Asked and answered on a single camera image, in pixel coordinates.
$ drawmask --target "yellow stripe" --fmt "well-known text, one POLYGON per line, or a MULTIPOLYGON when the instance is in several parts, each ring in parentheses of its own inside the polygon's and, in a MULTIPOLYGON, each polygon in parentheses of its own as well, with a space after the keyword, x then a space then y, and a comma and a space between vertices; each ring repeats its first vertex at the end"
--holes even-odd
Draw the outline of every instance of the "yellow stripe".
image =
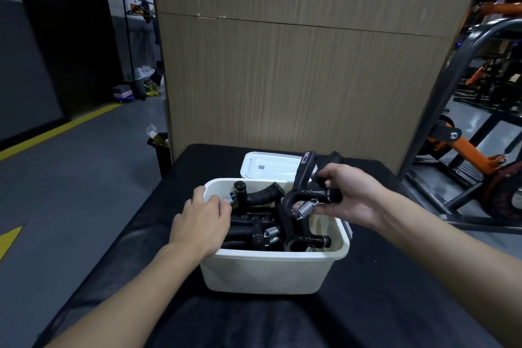
POLYGON ((101 114, 107 113, 108 111, 111 111, 112 109, 115 109, 118 106, 121 106, 121 104, 110 104, 110 105, 101 107, 98 110, 95 110, 88 114, 84 114, 83 116, 78 117, 78 118, 74 119, 73 121, 63 124, 62 126, 56 127, 54 129, 51 129, 50 131, 44 132, 41 135, 28 139, 25 142, 18 143, 17 145, 7 148, 0 152, 0 160, 4 160, 18 152, 21 152, 25 149, 33 147, 45 140, 52 138, 53 136, 56 136, 58 134, 61 134, 62 132, 65 132, 67 130, 70 130, 71 128, 74 128, 83 122, 94 119, 95 117, 97 117, 101 114))
POLYGON ((22 231, 22 227, 23 226, 17 227, 8 233, 0 235, 0 260, 4 257, 5 253, 13 244, 16 237, 18 237, 18 234, 20 231, 22 231))

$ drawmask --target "gray floor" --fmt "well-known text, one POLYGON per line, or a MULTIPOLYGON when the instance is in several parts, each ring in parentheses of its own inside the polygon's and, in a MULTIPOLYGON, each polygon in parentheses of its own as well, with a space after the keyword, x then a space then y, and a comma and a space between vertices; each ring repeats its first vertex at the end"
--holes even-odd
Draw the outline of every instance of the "gray floor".
MULTIPOLYGON (((462 130, 462 135, 466 139, 470 139, 479 127, 489 117, 489 113, 477 108, 462 104, 460 102, 450 101, 447 105, 449 112, 446 113, 455 122, 455 126, 462 130)), ((487 156, 502 154, 506 146, 520 132, 521 128, 501 122, 484 141, 479 145, 479 150, 487 156)), ((522 144, 517 146, 511 154, 507 156, 508 162, 513 161, 522 144)), ((457 153, 452 150, 442 160, 451 160, 457 153)), ((462 188, 449 179, 446 175, 439 172, 433 167, 419 166, 413 167, 413 170, 426 181, 439 195, 445 200, 450 200, 462 192, 462 188)), ((437 213, 435 208, 431 206, 420 193, 408 183, 404 184, 419 200, 419 202, 430 212, 437 213)), ((480 208, 477 201, 471 201, 461 207, 459 211, 466 215, 488 217, 480 208)), ((468 232, 470 235, 480 239, 487 244, 512 254, 522 259, 522 236, 512 234, 485 233, 485 232, 468 232)))
POLYGON ((34 343, 160 181, 145 129, 166 130, 161 102, 124 104, 0 161, 0 234, 25 224, 0 261, 2 346, 34 343))

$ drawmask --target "coiled spring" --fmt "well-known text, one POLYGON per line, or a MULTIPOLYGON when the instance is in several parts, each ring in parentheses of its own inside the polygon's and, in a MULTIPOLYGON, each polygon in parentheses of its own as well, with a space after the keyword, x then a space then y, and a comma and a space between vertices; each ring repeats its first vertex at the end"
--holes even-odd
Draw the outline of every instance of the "coiled spring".
POLYGON ((319 200, 314 198, 310 201, 304 201, 301 206, 299 207, 299 209, 297 209, 295 211, 296 214, 296 219, 297 220, 301 220, 301 219, 304 219, 305 217, 307 217, 310 213, 312 213, 314 211, 314 208, 315 206, 319 204, 319 200))
POLYGON ((280 240, 281 239, 279 237, 272 237, 272 238, 266 239, 265 246, 271 246, 273 244, 278 243, 280 240))
POLYGON ((238 197, 235 195, 235 191, 231 191, 230 194, 225 197, 225 199, 229 202, 230 206, 232 206, 238 200, 238 197))
POLYGON ((277 226, 274 227, 268 227, 265 232, 263 233, 264 238, 272 238, 275 237, 280 233, 280 229, 277 226))

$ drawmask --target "trash bin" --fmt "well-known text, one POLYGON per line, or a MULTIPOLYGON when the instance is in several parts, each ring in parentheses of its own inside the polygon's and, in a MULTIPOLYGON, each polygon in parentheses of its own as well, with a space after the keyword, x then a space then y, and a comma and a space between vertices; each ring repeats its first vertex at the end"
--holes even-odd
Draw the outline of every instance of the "trash bin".
MULTIPOLYGON (((169 138, 166 132, 159 132, 158 135, 161 136, 163 140, 169 138)), ((156 157, 158 158, 158 165, 160 167, 161 177, 164 178, 166 173, 169 171, 172 166, 172 161, 170 159, 170 149, 168 147, 157 144, 151 138, 147 140, 147 145, 152 146, 156 149, 156 157)))

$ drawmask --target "white plastic box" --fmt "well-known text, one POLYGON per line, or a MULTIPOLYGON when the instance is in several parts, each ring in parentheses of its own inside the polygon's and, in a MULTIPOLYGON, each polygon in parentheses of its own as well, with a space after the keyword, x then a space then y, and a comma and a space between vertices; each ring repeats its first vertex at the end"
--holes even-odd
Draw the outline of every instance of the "white plastic box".
MULTIPOLYGON (((263 190, 274 180, 242 179, 248 192, 263 190)), ((208 182, 204 199, 218 195, 223 200, 237 178, 220 178, 208 182)), ((277 181, 286 192, 292 183, 277 181)), ((270 252, 219 249, 203 261, 201 271, 209 289, 217 292, 254 294, 312 294, 319 290, 331 265, 348 253, 350 241, 342 221, 335 217, 312 215, 310 230, 329 235, 329 248, 315 252, 270 252)))

